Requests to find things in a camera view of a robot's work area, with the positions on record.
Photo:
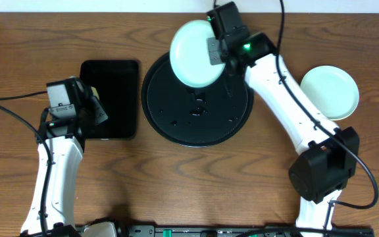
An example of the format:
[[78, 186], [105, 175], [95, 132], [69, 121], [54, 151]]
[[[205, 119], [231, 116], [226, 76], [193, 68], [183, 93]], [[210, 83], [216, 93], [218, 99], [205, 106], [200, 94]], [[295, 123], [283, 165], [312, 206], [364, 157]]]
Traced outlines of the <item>light blue plate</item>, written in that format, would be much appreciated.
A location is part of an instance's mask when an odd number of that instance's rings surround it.
[[359, 88], [344, 70], [330, 65], [306, 73], [301, 89], [313, 105], [330, 120], [346, 119], [359, 104]]
[[218, 42], [206, 20], [192, 20], [181, 26], [170, 44], [169, 58], [173, 73], [186, 86], [204, 88], [223, 73], [225, 64], [210, 47]]

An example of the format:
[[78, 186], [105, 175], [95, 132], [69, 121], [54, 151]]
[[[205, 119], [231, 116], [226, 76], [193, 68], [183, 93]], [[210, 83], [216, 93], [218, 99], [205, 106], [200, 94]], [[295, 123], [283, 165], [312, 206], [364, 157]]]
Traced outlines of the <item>yellow green sponge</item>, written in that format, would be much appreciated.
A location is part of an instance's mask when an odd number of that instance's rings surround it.
[[94, 88], [94, 87], [91, 87], [91, 90], [92, 90], [93, 95], [94, 95], [97, 99], [99, 99], [99, 94], [98, 94], [98, 92], [97, 92], [97, 89]]

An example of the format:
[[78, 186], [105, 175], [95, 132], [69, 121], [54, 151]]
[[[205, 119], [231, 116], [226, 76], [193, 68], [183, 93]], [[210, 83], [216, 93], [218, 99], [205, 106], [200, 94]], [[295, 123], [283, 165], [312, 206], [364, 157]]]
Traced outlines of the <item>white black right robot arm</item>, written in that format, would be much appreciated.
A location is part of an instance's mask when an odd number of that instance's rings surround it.
[[298, 158], [289, 169], [301, 196], [295, 222], [303, 236], [331, 231], [334, 206], [355, 174], [359, 136], [319, 111], [287, 71], [278, 48], [264, 33], [236, 38], [231, 45], [207, 38], [209, 54], [244, 74], [246, 84], [265, 101], [288, 133]]

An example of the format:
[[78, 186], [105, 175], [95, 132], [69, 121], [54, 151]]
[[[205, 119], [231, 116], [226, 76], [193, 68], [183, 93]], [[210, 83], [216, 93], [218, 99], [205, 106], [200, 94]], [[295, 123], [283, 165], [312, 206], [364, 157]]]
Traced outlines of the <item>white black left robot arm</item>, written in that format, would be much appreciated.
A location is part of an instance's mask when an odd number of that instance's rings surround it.
[[98, 125], [107, 120], [98, 95], [91, 92], [74, 102], [56, 99], [41, 114], [36, 136], [39, 168], [32, 206], [21, 236], [59, 236], [62, 230], [76, 234], [74, 194], [78, 168], [84, 153], [81, 122]]

